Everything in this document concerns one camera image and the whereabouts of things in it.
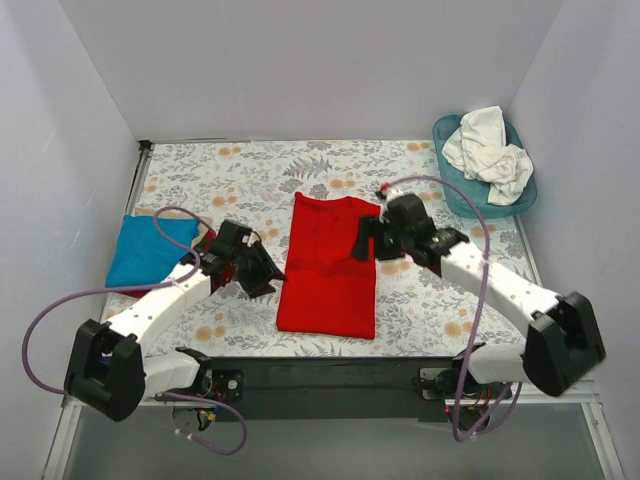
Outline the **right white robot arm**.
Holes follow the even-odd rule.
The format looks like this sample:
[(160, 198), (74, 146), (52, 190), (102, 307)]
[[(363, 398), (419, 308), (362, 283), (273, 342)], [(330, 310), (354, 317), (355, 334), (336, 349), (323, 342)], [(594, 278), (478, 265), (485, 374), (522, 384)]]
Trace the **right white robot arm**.
[(381, 213), (360, 218), (353, 258), (413, 262), (476, 295), (524, 336), (522, 348), (477, 344), (455, 369), (469, 386), (494, 382), (531, 383), (559, 397), (606, 358), (591, 302), (572, 292), (562, 296), (506, 267), (484, 259), (462, 232), (437, 228), (422, 200), (400, 194)]

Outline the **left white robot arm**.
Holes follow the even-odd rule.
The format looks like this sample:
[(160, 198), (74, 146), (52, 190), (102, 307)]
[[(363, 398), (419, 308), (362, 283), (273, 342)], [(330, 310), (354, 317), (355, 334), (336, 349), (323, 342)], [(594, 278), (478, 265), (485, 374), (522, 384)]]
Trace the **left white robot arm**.
[(212, 392), (208, 357), (189, 347), (150, 356), (153, 343), (190, 308), (228, 283), (237, 282), (249, 298), (274, 292), (285, 280), (252, 230), (224, 221), (215, 237), (186, 253), (155, 288), (110, 320), (84, 322), (76, 332), (64, 379), (66, 394), (114, 421), (130, 416), (149, 397), (171, 392)]

